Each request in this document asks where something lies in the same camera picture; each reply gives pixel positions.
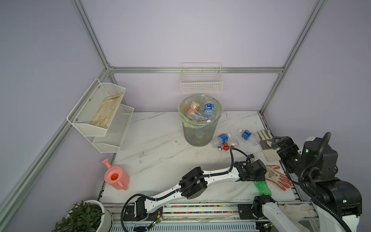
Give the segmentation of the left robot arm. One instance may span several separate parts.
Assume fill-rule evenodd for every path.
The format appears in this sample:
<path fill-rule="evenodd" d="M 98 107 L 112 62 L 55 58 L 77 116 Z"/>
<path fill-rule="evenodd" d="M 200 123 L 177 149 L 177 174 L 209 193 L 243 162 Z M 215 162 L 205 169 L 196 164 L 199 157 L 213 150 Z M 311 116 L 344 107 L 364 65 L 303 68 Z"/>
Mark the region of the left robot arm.
<path fill-rule="evenodd" d="M 176 200 L 192 200 L 201 196 L 209 186 L 214 184 L 223 182 L 261 182 L 266 180 L 267 168 L 261 160 L 255 160 L 254 155 L 247 155 L 240 149 L 231 148 L 230 156 L 230 167 L 212 171 L 195 167 L 185 174 L 178 184 L 164 192 L 152 197 L 141 193 L 136 193 L 129 197 L 120 215 L 123 231 L 127 231 L 124 224 L 124 215 L 130 204 L 134 204 L 135 220 L 141 221 L 158 209 Z"/>

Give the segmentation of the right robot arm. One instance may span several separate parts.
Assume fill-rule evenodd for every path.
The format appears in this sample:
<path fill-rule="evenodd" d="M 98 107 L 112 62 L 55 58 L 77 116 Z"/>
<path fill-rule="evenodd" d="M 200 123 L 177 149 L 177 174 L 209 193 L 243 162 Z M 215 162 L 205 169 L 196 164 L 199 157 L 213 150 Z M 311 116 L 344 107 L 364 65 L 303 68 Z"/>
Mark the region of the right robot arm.
<path fill-rule="evenodd" d="M 305 141 L 303 148 L 289 136 L 260 135 L 266 159 L 277 159 L 295 174 L 297 184 L 311 199 L 326 232 L 355 232 L 362 214 L 362 197 L 351 183 L 336 177 L 338 153 L 328 144 L 331 133 Z"/>

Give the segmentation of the green soda bottle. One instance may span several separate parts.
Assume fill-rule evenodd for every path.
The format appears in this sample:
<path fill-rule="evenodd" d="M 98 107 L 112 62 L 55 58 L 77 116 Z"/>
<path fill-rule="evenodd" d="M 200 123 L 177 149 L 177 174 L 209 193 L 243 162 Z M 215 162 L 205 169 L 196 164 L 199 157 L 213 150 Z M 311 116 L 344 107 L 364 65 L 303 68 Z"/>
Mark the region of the green soda bottle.
<path fill-rule="evenodd" d="M 254 184 L 259 192 L 259 195 L 272 196 L 272 192 L 269 189 L 266 181 L 255 181 Z"/>

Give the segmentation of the orange label bottle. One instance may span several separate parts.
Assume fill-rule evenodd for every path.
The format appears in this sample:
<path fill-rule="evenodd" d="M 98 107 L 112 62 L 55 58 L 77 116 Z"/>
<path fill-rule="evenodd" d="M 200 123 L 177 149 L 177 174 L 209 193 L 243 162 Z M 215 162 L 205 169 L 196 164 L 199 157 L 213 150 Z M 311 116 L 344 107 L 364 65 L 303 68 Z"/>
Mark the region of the orange label bottle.
<path fill-rule="evenodd" d="M 193 101 L 190 104 L 189 109 L 187 110 L 187 113 L 186 113 L 187 118 L 192 121 L 196 121 L 196 122 L 201 121 L 202 115 L 198 111 L 199 107 L 200 105 L 197 102 Z"/>

